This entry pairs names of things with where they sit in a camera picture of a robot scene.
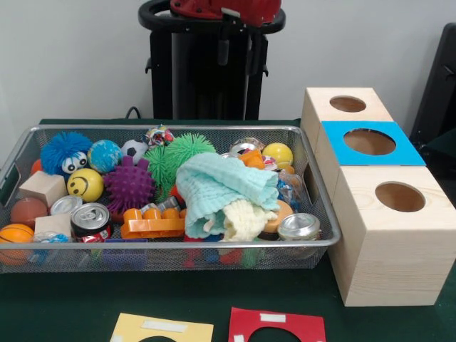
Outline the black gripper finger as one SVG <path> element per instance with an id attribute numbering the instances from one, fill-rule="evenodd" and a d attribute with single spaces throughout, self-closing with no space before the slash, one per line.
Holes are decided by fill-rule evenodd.
<path id="1" fill-rule="evenodd" d="M 225 66 L 229 58 L 229 32 L 226 27 L 221 27 L 218 39 L 217 62 L 220 66 Z"/>
<path id="2" fill-rule="evenodd" d="M 261 70 L 261 45 L 262 37 L 259 30 L 251 30 L 249 32 L 251 41 L 250 46 L 250 62 L 248 76 L 255 76 Z"/>

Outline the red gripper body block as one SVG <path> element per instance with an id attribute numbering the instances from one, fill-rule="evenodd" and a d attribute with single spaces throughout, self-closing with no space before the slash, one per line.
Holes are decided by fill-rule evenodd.
<path id="1" fill-rule="evenodd" d="M 272 23 L 281 8 L 281 0 L 219 0 L 213 7 L 222 14 L 241 19 L 248 25 Z"/>

